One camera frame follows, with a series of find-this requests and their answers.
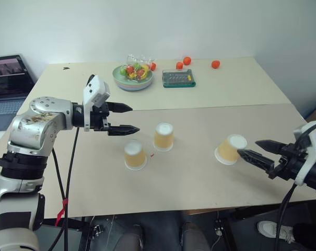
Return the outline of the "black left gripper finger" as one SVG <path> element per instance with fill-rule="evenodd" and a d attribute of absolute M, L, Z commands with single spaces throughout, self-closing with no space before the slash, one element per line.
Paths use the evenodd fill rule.
<path fill-rule="evenodd" d="M 132 125 L 109 126 L 108 136 L 125 136 L 138 132 L 140 128 Z"/>
<path fill-rule="evenodd" d="M 109 111 L 116 113 L 124 113 L 133 110 L 130 106 L 118 102 L 107 102 L 107 106 Z"/>

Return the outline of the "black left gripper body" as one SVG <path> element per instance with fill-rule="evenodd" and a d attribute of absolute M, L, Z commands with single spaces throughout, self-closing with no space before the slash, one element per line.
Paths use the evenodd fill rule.
<path fill-rule="evenodd" d="M 92 106 L 90 112 L 90 129 L 94 131 L 109 131 L 110 125 L 107 121 L 109 116 L 109 106 L 107 102 L 104 102 L 100 107 Z"/>

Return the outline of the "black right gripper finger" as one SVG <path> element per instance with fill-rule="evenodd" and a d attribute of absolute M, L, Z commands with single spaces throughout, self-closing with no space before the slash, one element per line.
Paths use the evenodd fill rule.
<path fill-rule="evenodd" d="M 273 140 L 258 140 L 255 142 L 263 150 L 276 154 L 282 155 L 283 149 L 287 147 L 287 144 L 280 143 Z"/>
<path fill-rule="evenodd" d="M 274 168 L 275 162 L 267 157 L 264 157 L 260 153 L 245 149 L 239 149 L 237 152 L 244 161 L 266 171 L 267 173 Z"/>

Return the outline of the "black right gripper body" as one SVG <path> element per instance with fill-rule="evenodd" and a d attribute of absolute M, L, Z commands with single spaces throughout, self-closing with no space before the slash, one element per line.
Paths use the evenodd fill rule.
<path fill-rule="evenodd" d="M 295 149 L 292 143 L 280 143 L 270 150 L 274 154 L 280 155 L 279 164 L 276 167 L 270 168 L 268 177 L 274 179 L 279 177 L 283 180 L 296 179 L 296 176 L 305 162 L 307 153 L 305 150 Z"/>

